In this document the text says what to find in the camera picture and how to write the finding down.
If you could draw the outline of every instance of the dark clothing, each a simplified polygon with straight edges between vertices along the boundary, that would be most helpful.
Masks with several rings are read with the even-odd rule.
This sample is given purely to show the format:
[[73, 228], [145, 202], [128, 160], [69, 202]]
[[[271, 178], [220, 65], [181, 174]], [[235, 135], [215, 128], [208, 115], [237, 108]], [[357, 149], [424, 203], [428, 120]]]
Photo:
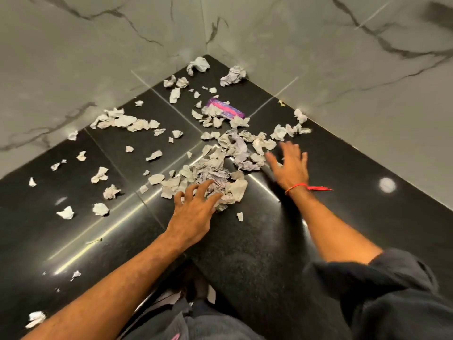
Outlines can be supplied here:
[[[307, 269], [340, 301], [354, 340], [453, 339], [453, 305], [437, 294], [431, 269], [408, 252], [390, 249], [368, 265], [312, 263]], [[182, 300], [126, 339], [263, 338], [231, 316]]]

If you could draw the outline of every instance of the hand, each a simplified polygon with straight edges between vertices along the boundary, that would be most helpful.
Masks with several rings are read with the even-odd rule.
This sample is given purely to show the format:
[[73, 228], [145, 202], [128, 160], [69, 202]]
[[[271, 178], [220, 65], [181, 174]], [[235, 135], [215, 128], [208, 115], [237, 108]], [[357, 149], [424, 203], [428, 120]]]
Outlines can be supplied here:
[[297, 183], [309, 184], [309, 171], [307, 170], [308, 154], [302, 153], [300, 155], [300, 148], [298, 144], [291, 142], [281, 142], [280, 147], [283, 150], [283, 157], [285, 158], [283, 167], [278, 165], [275, 156], [267, 152], [266, 160], [274, 173], [275, 179], [281, 188], [285, 191], [293, 187]]
[[223, 195], [216, 193], [205, 200], [204, 194], [213, 182], [206, 180], [201, 185], [190, 185], [185, 193], [178, 192], [174, 196], [174, 212], [165, 233], [181, 245], [182, 251], [196, 244], [209, 231], [214, 204]]

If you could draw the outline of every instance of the marble wall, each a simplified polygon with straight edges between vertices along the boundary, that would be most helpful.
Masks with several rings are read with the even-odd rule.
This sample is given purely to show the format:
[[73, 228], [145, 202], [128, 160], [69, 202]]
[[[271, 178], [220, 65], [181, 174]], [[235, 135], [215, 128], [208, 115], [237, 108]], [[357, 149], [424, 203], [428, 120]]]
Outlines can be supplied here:
[[0, 177], [206, 53], [200, 0], [0, 0]]
[[453, 208], [453, 9], [436, 0], [202, 0], [207, 50]]

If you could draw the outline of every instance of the person's right arm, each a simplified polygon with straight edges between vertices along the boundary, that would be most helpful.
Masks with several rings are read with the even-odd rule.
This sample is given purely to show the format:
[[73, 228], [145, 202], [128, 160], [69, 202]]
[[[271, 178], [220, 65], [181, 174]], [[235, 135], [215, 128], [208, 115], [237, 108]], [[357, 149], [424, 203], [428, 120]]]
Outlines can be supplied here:
[[[308, 185], [307, 153], [301, 154], [299, 145], [291, 142], [282, 142], [281, 148], [285, 158], [283, 167], [279, 167], [272, 153], [266, 153], [278, 184], [285, 191], [298, 183]], [[288, 194], [307, 222], [320, 255], [327, 262], [368, 264], [382, 253], [381, 248], [335, 216], [304, 186], [293, 188]]]

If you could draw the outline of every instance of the person's left arm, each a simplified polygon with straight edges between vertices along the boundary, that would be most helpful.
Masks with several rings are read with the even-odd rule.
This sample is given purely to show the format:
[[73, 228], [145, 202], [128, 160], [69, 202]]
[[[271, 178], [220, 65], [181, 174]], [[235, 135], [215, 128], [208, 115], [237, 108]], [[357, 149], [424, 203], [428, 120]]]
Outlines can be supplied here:
[[213, 206], [222, 196], [215, 194], [205, 200], [212, 182], [177, 193], [173, 217], [162, 235], [23, 339], [115, 339], [162, 272], [209, 231]]

